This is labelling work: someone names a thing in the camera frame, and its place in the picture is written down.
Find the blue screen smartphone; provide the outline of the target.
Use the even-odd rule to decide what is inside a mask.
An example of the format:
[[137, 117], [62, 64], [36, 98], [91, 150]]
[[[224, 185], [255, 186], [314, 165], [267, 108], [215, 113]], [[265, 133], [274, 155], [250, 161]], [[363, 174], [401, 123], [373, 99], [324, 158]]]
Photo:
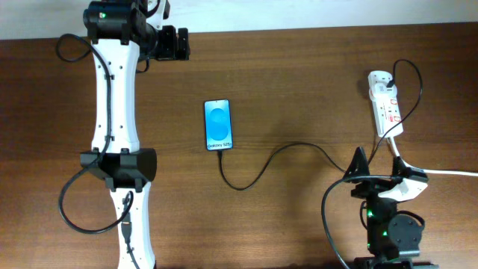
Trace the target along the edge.
[[205, 144], [208, 151], [233, 148], [232, 118], [228, 99], [204, 103]]

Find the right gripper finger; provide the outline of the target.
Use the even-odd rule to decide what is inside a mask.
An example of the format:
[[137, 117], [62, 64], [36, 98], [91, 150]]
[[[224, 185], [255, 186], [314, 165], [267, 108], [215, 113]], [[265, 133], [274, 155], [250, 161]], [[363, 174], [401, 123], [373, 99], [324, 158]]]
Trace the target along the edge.
[[360, 179], [364, 179], [369, 175], [367, 156], [365, 155], [364, 148], [359, 146], [356, 148], [353, 159], [344, 173], [344, 179], [349, 183], [359, 183]]
[[410, 166], [400, 157], [394, 157], [391, 175], [393, 177], [408, 178], [410, 174]]

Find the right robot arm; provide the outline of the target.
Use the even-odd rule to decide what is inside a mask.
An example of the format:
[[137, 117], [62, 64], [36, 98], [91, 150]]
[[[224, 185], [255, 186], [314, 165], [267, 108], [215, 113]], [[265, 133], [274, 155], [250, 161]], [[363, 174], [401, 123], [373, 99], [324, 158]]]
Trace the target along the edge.
[[371, 257], [354, 259], [356, 268], [413, 268], [412, 258], [420, 255], [419, 243], [425, 220], [410, 211], [399, 210], [428, 186], [424, 170], [408, 167], [394, 158], [391, 177], [372, 176], [364, 149], [358, 147], [344, 179], [353, 183], [351, 196], [364, 201], [367, 219], [367, 249]]

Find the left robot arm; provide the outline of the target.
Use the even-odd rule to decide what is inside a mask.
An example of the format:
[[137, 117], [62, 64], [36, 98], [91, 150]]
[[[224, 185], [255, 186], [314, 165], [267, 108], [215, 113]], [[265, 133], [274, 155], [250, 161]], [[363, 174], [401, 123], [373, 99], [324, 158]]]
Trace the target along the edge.
[[119, 219], [119, 268], [155, 268], [149, 192], [157, 152], [143, 148], [135, 122], [135, 78], [141, 61], [186, 61], [188, 31], [164, 25], [170, 3], [92, 1], [83, 20], [96, 64], [96, 128], [81, 165], [105, 182]]

